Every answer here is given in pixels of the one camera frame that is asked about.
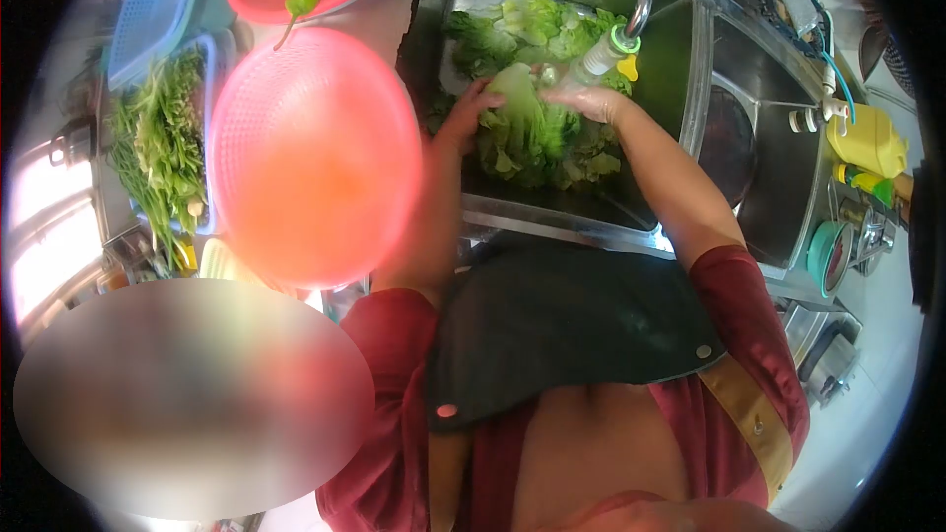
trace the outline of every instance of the green lettuce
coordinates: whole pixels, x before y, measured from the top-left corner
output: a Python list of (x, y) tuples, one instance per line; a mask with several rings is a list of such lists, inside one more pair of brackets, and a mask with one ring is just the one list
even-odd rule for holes
[[(626, 21), (604, 9), (583, 16), (555, 0), (504, 0), (447, 17), (443, 30), (456, 41), (457, 72), (471, 79), (494, 75), (488, 89), (506, 96), (503, 107), (479, 116), (477, 146), (484, 171), (526, 188), (565, 190), (621, 170), (613, 128), (539, 99), (538, 90), (555, 82), (545, 74), (553, 66), (536, 76), (530, 65), (570, 63)], [(631, 81), (616, 68), (602, 84), (631, 94)], [(432, 122), (442, 119), (442, 110)]]

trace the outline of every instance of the dark green apron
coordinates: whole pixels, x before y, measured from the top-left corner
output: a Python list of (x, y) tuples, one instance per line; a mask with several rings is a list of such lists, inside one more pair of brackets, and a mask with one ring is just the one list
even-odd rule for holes
[(444, 305), (427, 363), (432, 432), (556, 386), (679, 378), (725, 353), (676, 261), (513, 240), (475, 247)]

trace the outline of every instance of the apron snap button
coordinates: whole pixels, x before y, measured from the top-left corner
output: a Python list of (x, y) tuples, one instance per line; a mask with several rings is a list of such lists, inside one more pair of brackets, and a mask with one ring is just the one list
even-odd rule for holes
[(442, 404), (437, 407), (437, 417), (448, 418), (453, 417), (457, 414), (457, 406), (455, 404)]

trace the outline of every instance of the yellow strap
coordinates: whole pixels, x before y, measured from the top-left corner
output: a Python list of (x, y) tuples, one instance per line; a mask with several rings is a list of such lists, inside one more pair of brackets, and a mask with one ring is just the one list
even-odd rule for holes
[(728, 353), (697, 373), (736, 424), (765, 477), (769, 503), (792, 469), (792, 438), (759, 384)]

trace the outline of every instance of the red shirt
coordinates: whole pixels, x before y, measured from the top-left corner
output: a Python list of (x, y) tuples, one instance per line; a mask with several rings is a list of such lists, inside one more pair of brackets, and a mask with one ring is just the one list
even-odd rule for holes
[[(808, 404), (759, 267), (745, 249), (722, 246), (690, 270), (697, 295), (729, 354), (772, 402), (798, 459), (808, 434)], [(413, 290), (385, 290), (358, 301), (342, 327), (374, 378), (374, 424), (352, 461), (316, 491), (335, 532), (425, 532), (428, 523), (424, 362), (437, 313)], [(736, 425), (698, 376), (651, 384), (686, 463), (693, 499), (727, 497), (768, 504), (762, 471)], [(474, 431), (461, 513), (472, 532), (509, 530), (526, 427), (527, 402)]]

